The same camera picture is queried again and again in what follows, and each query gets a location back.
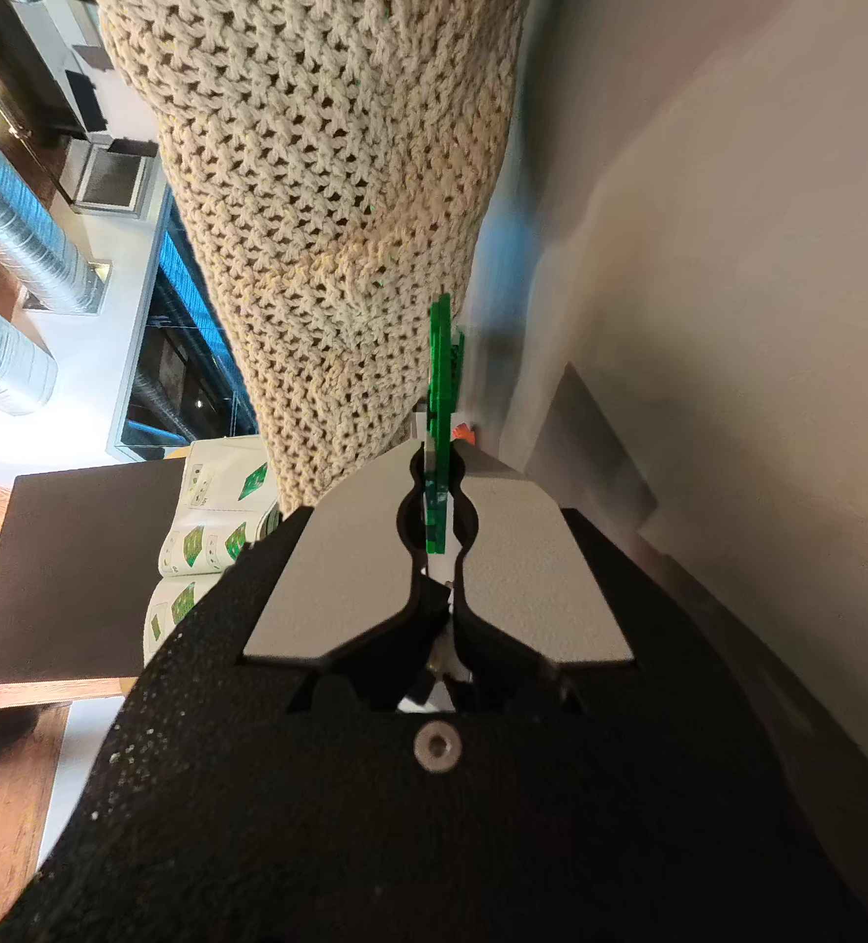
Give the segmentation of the glass window panel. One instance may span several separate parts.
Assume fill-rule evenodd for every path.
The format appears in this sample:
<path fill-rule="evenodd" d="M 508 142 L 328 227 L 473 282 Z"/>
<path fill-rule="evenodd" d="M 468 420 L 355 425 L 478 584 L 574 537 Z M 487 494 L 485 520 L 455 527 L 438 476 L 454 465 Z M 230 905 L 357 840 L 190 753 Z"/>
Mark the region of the glass window panel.
<path fill-rule="evenodd" d="M 200 440 L 253 435 L 259 424 L 171 190 L 145 269 L 110 450 L 163 459 Z"/>

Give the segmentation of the large silver ventilation duct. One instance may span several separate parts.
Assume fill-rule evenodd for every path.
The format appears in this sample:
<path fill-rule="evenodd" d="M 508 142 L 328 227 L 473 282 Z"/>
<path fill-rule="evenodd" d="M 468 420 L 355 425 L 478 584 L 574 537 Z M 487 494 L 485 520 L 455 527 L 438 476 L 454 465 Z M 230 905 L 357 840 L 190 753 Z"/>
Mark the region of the large silver ventilation duct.
<path fill-rule="evenodd" d="M 1 150 L 0 263 L 47 310 L 98 315 L 105 281 Z"/>

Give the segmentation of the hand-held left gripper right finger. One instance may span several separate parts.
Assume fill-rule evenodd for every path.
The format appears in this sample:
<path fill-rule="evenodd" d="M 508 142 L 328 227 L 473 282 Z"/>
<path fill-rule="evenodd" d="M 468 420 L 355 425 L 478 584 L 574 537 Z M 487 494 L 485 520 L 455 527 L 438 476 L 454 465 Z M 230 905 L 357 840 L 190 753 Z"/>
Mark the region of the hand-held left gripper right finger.
<path fill-rule="evenodd" d="M 634 655 L 555 500 L 468 442 L 460 492 L 476 533 L 462 561 L 472 614 L 555 666 L 629 664 Z"/>

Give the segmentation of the green lego plate assembly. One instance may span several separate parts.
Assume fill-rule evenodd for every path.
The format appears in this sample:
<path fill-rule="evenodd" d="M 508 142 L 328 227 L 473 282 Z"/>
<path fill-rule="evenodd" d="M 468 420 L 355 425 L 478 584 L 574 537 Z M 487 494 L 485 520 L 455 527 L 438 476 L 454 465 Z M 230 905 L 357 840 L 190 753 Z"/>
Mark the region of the green lego plate assembly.
<path fill-rule="evenodd" d="M 452 423 L 460 393 L 465 336 L 455 332 L 451 296 L 442 293 L 429 308 L 430 373 L 425 441 L 427 551 L 445 552 L 452 448 Z"/>

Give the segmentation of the person's right forearm knitted sleeve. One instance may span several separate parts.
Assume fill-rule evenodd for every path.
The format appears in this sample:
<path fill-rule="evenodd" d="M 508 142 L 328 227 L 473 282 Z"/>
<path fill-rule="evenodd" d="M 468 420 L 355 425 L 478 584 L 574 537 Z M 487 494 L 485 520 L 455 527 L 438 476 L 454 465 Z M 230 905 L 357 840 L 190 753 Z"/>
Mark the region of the person's right forearm knitted sleeve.
<path fill-rule="evenodd" d="M 100 2 L 149 106 L 284 517 L 393 442 L 461 309 L 526 3 Z"/>

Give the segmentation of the lego instruction booklet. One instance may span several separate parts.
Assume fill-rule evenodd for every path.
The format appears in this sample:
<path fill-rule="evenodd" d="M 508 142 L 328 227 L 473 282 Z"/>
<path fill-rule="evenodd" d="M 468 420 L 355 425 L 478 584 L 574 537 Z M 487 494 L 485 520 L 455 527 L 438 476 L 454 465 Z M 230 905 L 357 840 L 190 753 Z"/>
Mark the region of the lego instruction booklet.
<path fill-rule="evenodd" d="M 260 435 L 192 442 L 145 614 L 147 664 L 242 550 L 281 521 L 275 474 Z"/>

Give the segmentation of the black rectangular mat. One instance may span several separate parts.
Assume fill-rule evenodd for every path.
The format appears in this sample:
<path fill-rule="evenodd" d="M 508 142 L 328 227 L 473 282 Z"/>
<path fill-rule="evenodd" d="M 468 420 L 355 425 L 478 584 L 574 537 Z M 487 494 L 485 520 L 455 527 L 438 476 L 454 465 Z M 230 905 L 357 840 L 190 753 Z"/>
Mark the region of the black rectangular mat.
<path fill-rule="evenodd" d="M 0 685 L 142 671 L 184 463 L 16 477 L 0 533 Z"/>

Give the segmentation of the white ventilation grille box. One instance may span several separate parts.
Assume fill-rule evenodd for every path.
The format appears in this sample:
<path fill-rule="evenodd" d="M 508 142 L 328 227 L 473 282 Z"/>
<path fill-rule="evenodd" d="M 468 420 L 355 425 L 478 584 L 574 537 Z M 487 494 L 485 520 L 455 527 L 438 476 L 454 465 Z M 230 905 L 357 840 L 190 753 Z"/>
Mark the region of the white ventilation grille box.
<path fill-rule="evenodd" d="M 59 183 L 77 213 L 139 218 L 157 155 L 153 141 L 115 139 L 102 146 L 72 139 Z"/>

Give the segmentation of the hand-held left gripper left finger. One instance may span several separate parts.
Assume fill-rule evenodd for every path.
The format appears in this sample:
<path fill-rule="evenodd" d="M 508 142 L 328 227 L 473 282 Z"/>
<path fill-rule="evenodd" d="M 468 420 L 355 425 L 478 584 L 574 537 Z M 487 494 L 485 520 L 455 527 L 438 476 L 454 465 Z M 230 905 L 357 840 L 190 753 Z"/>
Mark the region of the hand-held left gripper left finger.
<path fill-rule="evenodd" d="M 326 665 L 416 607 L 420 566 L 400 513 L 423 455 L 422 442 L 404 442 L 320 500 L 244 645 L 245 660 Z"/>

